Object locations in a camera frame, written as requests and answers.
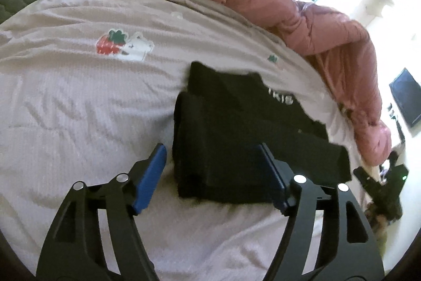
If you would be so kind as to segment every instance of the round metal bolt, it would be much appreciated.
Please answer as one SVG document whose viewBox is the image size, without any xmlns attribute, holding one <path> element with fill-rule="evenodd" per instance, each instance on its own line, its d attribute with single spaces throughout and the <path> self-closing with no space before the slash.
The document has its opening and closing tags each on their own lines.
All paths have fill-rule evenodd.
<svg viewBox="0 0 421 281">
<path fill-rule="evenodd" d="M 75 183 L 73 184 L 73 189 L 74 189 L 75 191 L 79 191 L 79 190 L 81 190 L 83 187 L 84 187 L 84 184 L 83 184 L 83 182 L 81 182 L 81 181 L 75 182 Z"/>
<path fill-rule="evenodd" d="M 338 188 L 342 192 L 348 192 L 348 190 L 349 190 L 349 187 L 346 184 L 339 184 Z"/>
<path fill-rule="evenodd" d="M 115 178 L 118 182 L 126 182 L 127 180 L 129 180 L 129 175 L 125 174 L 125 173 L 121 173 L 118 174 L 117 177 Z"/>
<path fill-rule="evenodd" d="M 294 176 L 294 181 L 299 184 L 304 184 L 307 181 L 307 178 L 304 175 L 297 174 Z"/>
</svg>

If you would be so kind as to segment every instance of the strawberry print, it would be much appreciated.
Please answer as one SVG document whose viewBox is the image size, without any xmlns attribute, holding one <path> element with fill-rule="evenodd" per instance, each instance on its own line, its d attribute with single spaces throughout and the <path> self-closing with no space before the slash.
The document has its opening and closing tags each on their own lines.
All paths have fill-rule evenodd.
<svg viewBox="0 0 421 281">
<path fill-rule="evenodd" d="M 101 55 L 118 54 L 121 47 L 126 44 L 127 35 L 121 30 L 110 30 L 96 43 L 96 52 Z"/>
</svg>

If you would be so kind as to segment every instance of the pink blanket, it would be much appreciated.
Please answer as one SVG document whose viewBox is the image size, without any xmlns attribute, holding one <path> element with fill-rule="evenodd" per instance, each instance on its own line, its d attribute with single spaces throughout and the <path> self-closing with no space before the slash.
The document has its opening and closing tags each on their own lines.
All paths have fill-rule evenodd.
<svg viewBox="0 0 421 281">
<path fill-rule="evenodd" d="M 391 151 L 389 128 L 380 121 L 375 49 L 368 32 L 346 15 L 294 0 L 214 0 L 282 38 L 320 73 L 351 119 L 355 140 L 369 165 Z"/>
</svg>

